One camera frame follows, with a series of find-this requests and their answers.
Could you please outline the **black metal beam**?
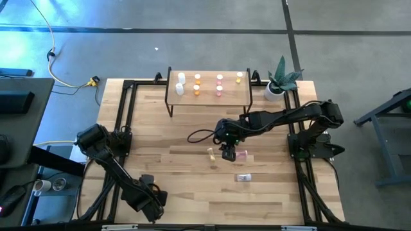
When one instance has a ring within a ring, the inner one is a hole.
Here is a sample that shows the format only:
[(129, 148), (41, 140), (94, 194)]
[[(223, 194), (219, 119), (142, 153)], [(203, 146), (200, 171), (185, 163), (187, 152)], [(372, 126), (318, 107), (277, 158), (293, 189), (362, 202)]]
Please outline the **black metal beam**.
[(39, 166), (59, 170), (75, 176), (83, 176), (85, 166), (73, 160), (58, 156), (50, 151), (32, 146), (28, 155), (28, 164), (38, 164)]

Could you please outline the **black desk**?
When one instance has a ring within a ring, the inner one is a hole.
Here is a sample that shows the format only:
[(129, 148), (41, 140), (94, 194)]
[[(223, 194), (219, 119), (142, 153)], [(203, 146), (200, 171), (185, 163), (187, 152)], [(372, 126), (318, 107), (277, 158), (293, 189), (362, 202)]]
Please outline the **black desk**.
[(33, 101), (25, 114), (0, 114), (0, 135), (5, 135), (10, 144), (10, 158), (6, 163), (0, 164), (0, 169), (20, 167), (27, 163), (54, 82), (51, 78), (0, 79), (0, 91), (21, 90), (34, 93)]

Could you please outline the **white cup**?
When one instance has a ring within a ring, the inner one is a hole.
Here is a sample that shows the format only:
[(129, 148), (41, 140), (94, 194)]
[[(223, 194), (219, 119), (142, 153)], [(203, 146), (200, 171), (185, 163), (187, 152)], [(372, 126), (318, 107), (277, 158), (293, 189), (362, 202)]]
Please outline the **white cup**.
[(34, 196), (40, 196), (42, 193), (51, 189), (51, 182), (48, 180), (37, 180), (33, 185)]

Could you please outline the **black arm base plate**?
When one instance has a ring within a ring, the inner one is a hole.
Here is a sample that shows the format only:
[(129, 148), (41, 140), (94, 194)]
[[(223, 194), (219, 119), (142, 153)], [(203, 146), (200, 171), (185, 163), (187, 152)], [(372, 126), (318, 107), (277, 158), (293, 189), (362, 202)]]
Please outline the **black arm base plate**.
[(328, 133), (313, 138), (307, 146), (299, 144), (297, 134), (288, 134), (287, 142), (290, 156), (301, 162), (311, 158), (333, 158), (345, 151), (344, 147), (331, 143), (331, 136)]
[(132, 133), (109, 133), (97, 138), (87, 138), (78, 144), (82, 153), (96, 157), (98, 153), (110, 153), (115, 157), (125, 157), (130, 153)]

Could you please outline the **black rectangular device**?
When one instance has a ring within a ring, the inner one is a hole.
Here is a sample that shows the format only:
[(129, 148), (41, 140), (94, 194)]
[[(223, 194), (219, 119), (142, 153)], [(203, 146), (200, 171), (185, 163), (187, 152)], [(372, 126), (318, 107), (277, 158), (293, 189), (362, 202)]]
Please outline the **black rectangular device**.
[(34, 97), (27, 90), (0, 90), (0, 114), (26, 114)]

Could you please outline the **black computer mouse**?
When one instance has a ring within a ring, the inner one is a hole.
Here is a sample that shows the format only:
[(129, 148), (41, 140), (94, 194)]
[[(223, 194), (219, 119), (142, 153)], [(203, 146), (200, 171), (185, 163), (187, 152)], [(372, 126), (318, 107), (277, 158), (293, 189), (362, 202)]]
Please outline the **black computer mouse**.
[(9, 216), (25, 194), (26, 189), (23, 186), (15, 185), (0, 196), (0, 218)]

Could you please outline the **wooden shelf black metal legs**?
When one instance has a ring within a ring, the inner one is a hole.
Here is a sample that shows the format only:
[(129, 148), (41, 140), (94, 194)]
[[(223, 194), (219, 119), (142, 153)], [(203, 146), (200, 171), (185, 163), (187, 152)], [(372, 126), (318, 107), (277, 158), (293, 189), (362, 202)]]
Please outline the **wooden shelf black metal legs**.
[[(184, 94), (179, 96), (175, 91), (178, 73), (186, 75)], [(241, 83), (236, 83), (237, 72), (243, 73)], [(194, 95), (195, 75), (200, 74), (200, 95)], [(222, 95), (216, 95), (216, 76), (223, 75)], [(250, 69), (246, 71), (183, 71), (168, 68), (164, 102), (170, 117), (175, 106), (205, 106), (205, 107), (241, 107), (247, 113), (253, 104)]]

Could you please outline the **green plant in white pot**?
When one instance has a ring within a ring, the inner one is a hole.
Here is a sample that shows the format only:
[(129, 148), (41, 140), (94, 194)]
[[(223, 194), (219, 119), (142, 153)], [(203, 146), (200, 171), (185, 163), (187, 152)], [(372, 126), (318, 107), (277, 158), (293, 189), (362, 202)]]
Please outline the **green plant in white pot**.
[(277, 101), (285, 92), (297, 90), (296, 81), (302, 76), (302, 71), (286, 73), (286, 62), (284, 56), (280, 57), (275, 73), (268, 72), (268, 80), (264, 97), (268, 101)]

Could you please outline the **silver metal bracket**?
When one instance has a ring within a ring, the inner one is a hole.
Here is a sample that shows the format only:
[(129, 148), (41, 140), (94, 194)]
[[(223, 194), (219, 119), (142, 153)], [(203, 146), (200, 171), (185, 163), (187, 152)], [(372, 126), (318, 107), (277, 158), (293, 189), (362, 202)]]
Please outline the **silver metal bracket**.
[(281, 226), (281, 231), (317, 231), (317, 227), (283, 225)]
[(101, 231), (135, 231), (138, 230), (138, 224), (115, 224), (103, 225)]

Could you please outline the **blue frame workbench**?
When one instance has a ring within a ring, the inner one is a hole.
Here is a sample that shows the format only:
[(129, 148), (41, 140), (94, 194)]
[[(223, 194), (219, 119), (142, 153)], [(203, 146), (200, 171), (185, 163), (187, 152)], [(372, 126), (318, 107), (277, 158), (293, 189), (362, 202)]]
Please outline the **blue frame workbench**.
[(395, 93), (388, 101), (354, 120), (361, 127), (371, 123), (386, 176), (376, 187), (411, 184), (411, 88)]

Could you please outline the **black flat bar device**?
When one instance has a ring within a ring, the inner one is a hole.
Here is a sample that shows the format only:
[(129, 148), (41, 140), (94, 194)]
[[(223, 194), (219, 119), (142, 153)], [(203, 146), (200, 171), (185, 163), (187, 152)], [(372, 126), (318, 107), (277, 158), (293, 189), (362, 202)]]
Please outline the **black flat bar device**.
[(0, 75), (30, 77), (33, 75), (33, 71), (31, 69), (0, 68)]

